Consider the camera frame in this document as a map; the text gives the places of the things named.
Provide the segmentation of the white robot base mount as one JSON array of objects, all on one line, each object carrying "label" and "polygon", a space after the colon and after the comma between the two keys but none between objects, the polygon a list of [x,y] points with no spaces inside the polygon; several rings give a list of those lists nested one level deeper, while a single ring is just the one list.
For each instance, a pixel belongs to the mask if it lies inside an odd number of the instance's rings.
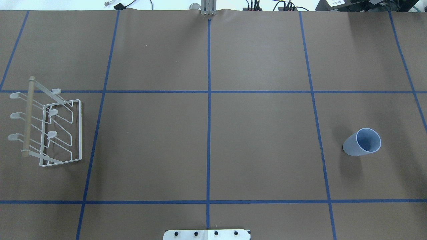
[{"label": "white robot base mount", "polygon": [[163,240],[250,240],[246,229],[167,230]]}]

